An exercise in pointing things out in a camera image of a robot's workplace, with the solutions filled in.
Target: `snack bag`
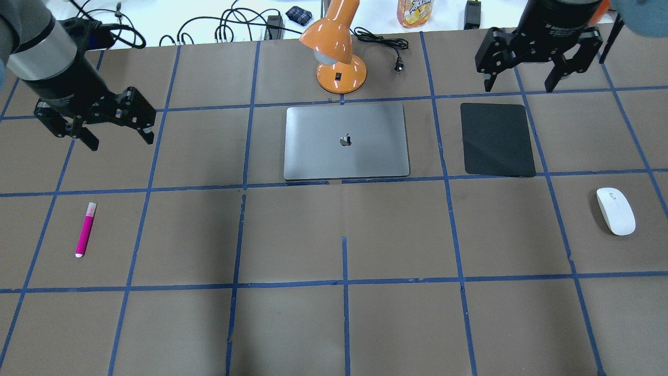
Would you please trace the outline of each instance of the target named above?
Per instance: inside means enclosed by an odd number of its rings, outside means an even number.
[[[397,19],[406,28],[424,25],[432,15],[434,0],[399,0]]]

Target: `orange desk lamp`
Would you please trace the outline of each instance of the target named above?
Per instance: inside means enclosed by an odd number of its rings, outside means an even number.
[[[328,92],[347,94],[359,89],[367,79],[367,66],[353,55],[350,34],[358,6],[359,0],[333,0],[325,16],[299,38],[320,62],[315,75]]]

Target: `computer mouse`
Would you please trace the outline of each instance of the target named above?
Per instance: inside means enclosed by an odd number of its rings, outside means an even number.
[[[605,223],[615,235],[629,235],[635,231],[635,216],[626,197],[615,188],[596,190],[596,198],[603,212]]]

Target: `pink marker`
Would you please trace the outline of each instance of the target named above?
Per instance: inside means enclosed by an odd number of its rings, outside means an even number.
[[[95,208],[98,205],[94,202],[88,203],[88,210],[86,210],[86,218],[83,220],[81,227],[81,235],[79,235],[79,244],[77,244],[77,252],[74,254],[77,257],[82,257],[86,253],[86,246],[88,245],[88,238],[90,237],[90,229],[93,228],[93,217],[95,216]]]

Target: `laptop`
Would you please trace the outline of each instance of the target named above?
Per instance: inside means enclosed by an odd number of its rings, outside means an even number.
[[[401,103],[287,109],[286,180],[405,177],[409,173]]]

